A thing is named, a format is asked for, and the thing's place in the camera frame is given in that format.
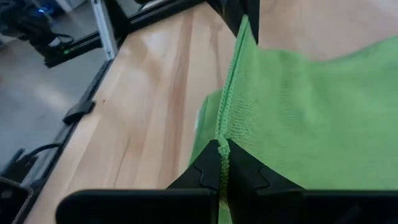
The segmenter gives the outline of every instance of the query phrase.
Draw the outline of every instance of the black cable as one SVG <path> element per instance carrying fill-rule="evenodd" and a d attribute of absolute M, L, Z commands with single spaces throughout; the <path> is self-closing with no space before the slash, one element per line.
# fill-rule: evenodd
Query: black cable
<path fill-rule="evenodd" d="M 44 150 L 47 150 L 47 149 L 53 149 L 53 148 L 60 147 L 60 146 L 61 146 L 60 143 L 51 143 L 51 144 L 46 144 L 46 145 L 44 145 L 44 146 L 40 146 L 40 147 L 38 147 L 37 149 L 34 149 L 32 152 L 30 152 L 30 153 L 24 155 L 24 156 L 23 156 L 21 159 L 19 159 L 17 162 L 22 162 L 22 163 L 27 164 L 27 163 L 29 162 L 29 160 L 30 160 L 31 158 L 33 158 L 35 155 L 37 155 L 38 153 L 40 153 L 40 152 L 42 152 L 42 151 L 44 151 Z"/>

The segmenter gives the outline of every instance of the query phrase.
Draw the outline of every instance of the black plastic part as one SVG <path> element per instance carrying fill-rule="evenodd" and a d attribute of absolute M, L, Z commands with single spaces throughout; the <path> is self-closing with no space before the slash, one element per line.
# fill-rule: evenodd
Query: black plastic part
<path fill-rule="evenodd" d="M 23 155 L 25 149 L 19 149 L 12 159 L 6 164 L 6 166 L 1 171 L 1 177 L 12 180 L 17 183 L 21 183 L 26 175 L 29 173 L 30 169 L 35 164 L 37 157 L 32 156 L 29 159 L 24 159 L 21 161 L 21 155 Z"/>
<path fill-rule="evenodd" d="M 84 115 L 90 113 L 94 106 L 94 101 L 81 101 L 68 110 L 62 121 L 66 125 L 71 125 L 79 121 Z"/>
<path fill-rule="evenodd" d="M 147 3 L 151 2 L 152 0 L 134 0 L 134 1 L 138 4 L 147 4 Z"/>
<path fill-rule="evenodd" d="M 115 0 L 105 0 L 104 3 L 109 14 L 115 38 L 128 35 L 130 22 L 122 7 Z"/>
<path fill-rule="evenodd" d="M 228 140 L 229 154 L 228 204 L 233 223 L 258 223 L 266 213 L 264 206 L 274 204 L 260 200 L 258 192 L 273 194 L 285 190 L 302 189 L 297 184 L 274 172 L 232 140 Z"/>
<path fill-rule="evenodd" d="M 398 223 L 397 191 L 305 190 L 228 142 L 234 224 Z"/>
<path fill-rule="evenodd" d="M 169 189 L 204 187 L 218 191 L 220 188 L 221 158 L 217 140 L 211 140 L 186 171 Z"/>
<path fill-rule="evenodd" d="M 243 15 L 247 14 L 258 44 L 260 0 L 207 0 L 207 3 L 223 18 L 235 36 L 238 35 Z"/>
<path fill-rule="evenodd" d="M 57 208 L 58 224 L 207 224 L 214 193 L 210 189 L 84 190 Z"/>
<path fill-rule="evenodd" d="M 58 224 L 218 222 L 220 156 L 211 141 L 165 190 L 84 190 L 63 199 Z"/>
<path fill-rule="evenodd" d="M 12 224 L 19 219 L 27 205 L 31 190 L 18 186 L 17 183 L 0 178 L 0 223 Z"/>

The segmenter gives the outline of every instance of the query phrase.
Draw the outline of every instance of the wooden table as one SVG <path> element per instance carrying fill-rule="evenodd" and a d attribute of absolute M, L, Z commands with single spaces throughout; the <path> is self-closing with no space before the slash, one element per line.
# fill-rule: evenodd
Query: wooden table
<path fill-rule="evenodd" d="M 396 0 L 262 0 L 259 45 L 327 59 L 398 34 Z M 54 223 L 80 189 L 161 189 L 188 166 L 205 96 L 226 79 L 235 38 L 202 4 L 130 34 L 26 223 Z"/>

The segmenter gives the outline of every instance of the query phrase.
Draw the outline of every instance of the gray floor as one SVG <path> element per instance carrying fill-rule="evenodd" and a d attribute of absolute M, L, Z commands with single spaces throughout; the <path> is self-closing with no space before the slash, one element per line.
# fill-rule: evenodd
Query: gray floor
<path fill-rule="evenodd" d="M 138 8 L 131 0 L 120 2 L 130 14 Z M 86 3 L 52 25 L 55 32 L 76 39 L 98 30 Z M 19 148 L 32 150 L 52 141 L 63 115 L 80 99 L 104 61 L 104 52 L 96 49 L 48 69 L 26 42 L 16 40 L 0 48 L 0 170 Z"/>

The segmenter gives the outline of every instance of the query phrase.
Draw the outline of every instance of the black bracket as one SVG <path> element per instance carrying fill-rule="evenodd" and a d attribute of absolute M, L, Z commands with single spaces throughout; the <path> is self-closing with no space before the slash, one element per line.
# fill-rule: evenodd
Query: black bracket
<path fill-rule="evenodd" d="M 62 121 L 66 125 L 78 122 L 84 115 L 91 113 L 95 106 L 94 101 L 81 101 L 70 108 Z"/>

